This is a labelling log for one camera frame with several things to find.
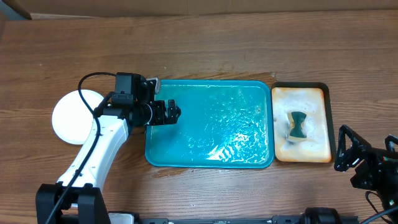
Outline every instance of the blue tray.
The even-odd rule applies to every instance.
[[[177,124],[148,126],[155,166],[265,168],[274,160],[271,93],[260,81],[162,80],[156,100],[175,100]]]

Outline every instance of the cable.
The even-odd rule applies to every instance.
[[[371,200],[369,199],[369,194],[374,194],[374,195],[376,195],[379,199],[380,199],[380,196],[379,196],[378,194],[376,194],[376,193],[370,191],[370,190],[368,190],[367,192],[365,192],[365,198],[366,198],[366,200],[367,200],[367,201],[369,202],[369,204],[372,206],[372,208],[373,208],[373,210],[376,212],[376,214],[378,214],[379,211],[375,208],[375,206],[373,205],[373,203],[372,203]],[[392,224],[392,221],[387,220],[387,219],[385,219],[384,217],[381,217],[381,218],[382,218],[386,223]]]
[[[92,77],[94,75],[111,75],[116,77],[115,74],[113,73],[109,73],[109,72],[95,72],[95,73],[91,73],[88,74],[86,76],[84,76],[83,78],[81,78],[79,85],[78,85],[78,92],[80,95],[81,100],[83,101],[83,103],[87,106],[87,109],[90,111],[90,113],[93,115],[95,123],[97,125],[97,132],[95,134],[95,138],[93,141],[93,144],[90,147],[90,150],[88,151],[86,157],[83,159],[83,162],[81,162],[79,168],[75,171],[75,175],[72,177],[72,179],[69,181],[69,184],[67,185],[67,187],[65,188],[65,190],[63,191],[63,193],[61,194],[60,198],[58,199],[57,203],[54,205],[49,217],[47,218],[47,221],[45,222],[45,224],[49,224],[50,220],[54,217],[55,213],[58,211],[58,209],[61,207],[61,204],[63,202],[63,200],[65,199],[67,193],[70,191],[70,188],[72,187],[73,183],[76,181],[76,179],[79,177],[80,172],[83,170],[84,166],[86,165],[88,159],[91,156],[91,153],[93,153],[95,146],[97,145],[98,139],[100,138],[101,135],[101,126],[100,126],[100,121],[98,120],[98,118],[94,115],[94,111],[93,109],[91,109],[91,107],[89,106],[89,104],[87,103],[87,101],[85,100],[85,98],[83,97],[83,94],[81,93],[81,84],[83,84],[83,81],[88,78],[88,77]]]
[[[394,212],[396,210],[398,210],[398,206],[395,206],[394,208],[390,208],[390,209],[387,209],[387,210],[382,211],[380,213],[377,213],[375,215],[372,215],[371,217],[365,219],[365,221],[361,222],[360,224],[368,224],[368,223],[370,223],[370,222],[382,217],[383,215],[388,215],[388,214],[390,214],[390,213],[392,213],[392,212]]]

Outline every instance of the round white plate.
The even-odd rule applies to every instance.
[[[82,90],[91,109],[95,109],[103,97],[91,90]],[[84,144],[93,125],[93,115],[87,109],[77,90],[65,95],[52,112],[52,127],[57,136],[70,144]]]

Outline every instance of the wooden table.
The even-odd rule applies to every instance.
[[[325,82],[335,136],[347,124],[374,147],[398,134],[398,11],[300,12],[6,22],[0,44],[0,222],[35,223],[35,193],[79,146],[53,132],[56,102],[88,73]],[[111,77],[85,88],[113,90]],[[119,151],[103,196],[142,217],[254,218],[332,207],[363,220],[364,190],[331,164],[274,161],[264,170],[151,166],[144,135]],[[372,198],[381,209],[376,198]]]

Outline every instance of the black cable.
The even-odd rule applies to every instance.
[[[371,217],[365,219],[365,221],[361,222],[360,224],[368,224],[369,222],[372,222],[372,221],[382,217],[383,215],[388,215],[388,214],[390,214],[390,213],[392,213],[392,212],[394,212],[396,210],[398,210],[398,206],[395,206],[394,208],[390,208],[390,209],[387,209],[387,210],[382,211],[380,213],[377,213],[375,215],[372,215]]]
[[[83,84],[83,81],[88,78],[88,77],[92,77],[94,75],[111,75],[111,76],[116,76],[113,73],[108,73],[108,72],[95,72],[95,73],[91,73],[88,74],[86,76],[84,76],[83,78],[81,78],[79,85],[78,85],[78,92],[80,95],[81,100],[83,101],[83,103],[87,106],[88,110],[90,111],[90,113],[93,115],[95,123],[97,125],[97,132],[95,134],[95,138],[93,141],[93,144],[90,147],[90,150],[88,151],[86,157],[83,159],[83,162],[81,162],[80,167],[75,171],[75,175],[72,177],[72,179],[69,181],[69,184],[67,185],[67,187],[65,188],[65,190],[63,191],[63,193],[61,194],[60,198],[58,199],[57,203],[54,205],[47,221],[45,222],[45,224],[49,224],[50,220],[52,219],[52,217],[54,217],[55,213],[58,211],[58,209],[61,207],[61,204],[63,202],[63,200],[65,199],[65,196],[67,195],[67,193],[70,191],[70,188],[72,187],[73,183],[76,181],[77,177],[80,175],[80,172],[83,170],[84,166],[86,165],[88,159],[91,156],[91,153],[93,153],[95,146],[97,145],[98,139],[100,138],[101,135],[101,126],[100,126],[100,121],[98,120],[98,118],[94,115],[94,111],[93,109],[91,109],[91,107],[89,106],[89,104],[87,103],[87,101],[85,100],[85,98],[83,97],[83,94],[81,93],[81,84]]]
[[[366,200],[369,202],[369,204],[372,206],[373,210],[376,212],[376,214],[379,213],[379,211],[375,208],[375,206],[373,205],[373,203],[371,202],[371,200],[369,199],[369,194],[374,194],[376,195],[378,198],[380,198],[380,196],[370,190],[368,190],[367,192],[365,192],[365,198]],[[384,217],[381,217],[386,223],[388,224],[392,224],[392,221],[385,219]]]

